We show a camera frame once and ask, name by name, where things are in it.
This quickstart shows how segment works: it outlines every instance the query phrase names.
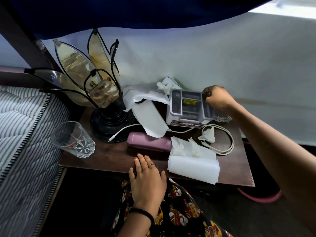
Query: black bracelet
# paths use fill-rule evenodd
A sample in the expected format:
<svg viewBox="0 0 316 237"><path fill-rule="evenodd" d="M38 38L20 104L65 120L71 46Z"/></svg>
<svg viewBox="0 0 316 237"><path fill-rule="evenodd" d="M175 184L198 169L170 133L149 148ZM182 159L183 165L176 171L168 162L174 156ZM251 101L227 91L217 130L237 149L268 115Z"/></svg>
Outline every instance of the black bracelet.
<svg viewBox="0 0 316 237"><path fill-rule="evenodd" d="M132 208L130 209L130 213L133 213L133 212L138 212L138 213L140 213L140 214L142 214L142 215L147 216L147 217L150 219L150 221L151 221L151 225L155 225L155 219L154 219L154 217L153 217L151 214L149 214L147 211L132 207Z"/></svg>

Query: blue fabric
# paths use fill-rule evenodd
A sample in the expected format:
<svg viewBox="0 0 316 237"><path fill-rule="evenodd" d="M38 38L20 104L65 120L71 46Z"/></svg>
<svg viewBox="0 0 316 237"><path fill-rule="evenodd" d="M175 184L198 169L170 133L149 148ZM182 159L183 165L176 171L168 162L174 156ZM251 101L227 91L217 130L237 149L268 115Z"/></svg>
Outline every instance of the blue fabric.
<svg viewBox="0 0 316 237"><path fill-rule="evenodd" d="M139 29L205 25L270 0L9 0L33 34L52 39L96 27Z"/></svg>

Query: yellow label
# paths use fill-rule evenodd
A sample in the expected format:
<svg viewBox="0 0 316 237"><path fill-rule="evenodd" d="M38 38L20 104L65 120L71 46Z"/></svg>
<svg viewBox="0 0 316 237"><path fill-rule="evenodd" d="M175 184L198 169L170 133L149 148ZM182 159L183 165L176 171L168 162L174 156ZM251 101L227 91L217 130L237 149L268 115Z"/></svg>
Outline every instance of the yellow label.
<svg viewBox="0 0 316 237"><path fill-rule="evenodd" d="M198 101L197 100L183 100L184 104L190 104L190 105L195 105Z"/></svg>

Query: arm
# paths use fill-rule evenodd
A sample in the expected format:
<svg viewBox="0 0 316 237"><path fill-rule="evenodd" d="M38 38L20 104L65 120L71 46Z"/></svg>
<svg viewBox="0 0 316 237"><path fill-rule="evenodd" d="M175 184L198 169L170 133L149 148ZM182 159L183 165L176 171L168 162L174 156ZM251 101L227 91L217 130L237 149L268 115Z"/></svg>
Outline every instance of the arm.
<svg viewBox="0 0 316 237"><path fill-rule="evenodd" d="M133 207L143 209L156 217L160 204L167 189L167 177L164 171L159 174L158 169L151 165L152 160L140 153L135 158L137 177L133 168L130 168ZM126 222L118 233L117 237L140 237L146 236L151 226L150 219L142 214L133 212L127 217Z"/></svg>
<svg viewBox="0 0 316 237"><path fill-rule="evenodd" d="M316 157L238 104L219 86L206 100L238 124L290 205L316 234Z"/></svg>

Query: hand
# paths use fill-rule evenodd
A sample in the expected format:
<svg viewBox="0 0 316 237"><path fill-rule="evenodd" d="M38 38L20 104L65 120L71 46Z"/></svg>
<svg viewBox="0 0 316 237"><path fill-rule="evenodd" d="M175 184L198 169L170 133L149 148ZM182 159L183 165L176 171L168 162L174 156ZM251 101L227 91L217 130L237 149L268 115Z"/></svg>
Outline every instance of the hand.
<svg viewBox="0 0 316 237"><path fill-rule="evenodd" d="M229 110L232 107L235 107L236 105L238 105L238 103L225 90L224 87L219 87L218 85L214 85L214 86L205 88L203 92L211 93L211 96L206 98L206 102L209 105L225 113L229 114Z"/></svg>
<svg viewBox="0 0 316 237"><path fill-rule="evenodd" d="M147 156L137 153L135 158L137 177L133 168L129 170L132 196L135 208L143 209L156 217L160 204L167 189L167 177L165 171L159 174L158 169L151 165L152 160Z"/></svg>

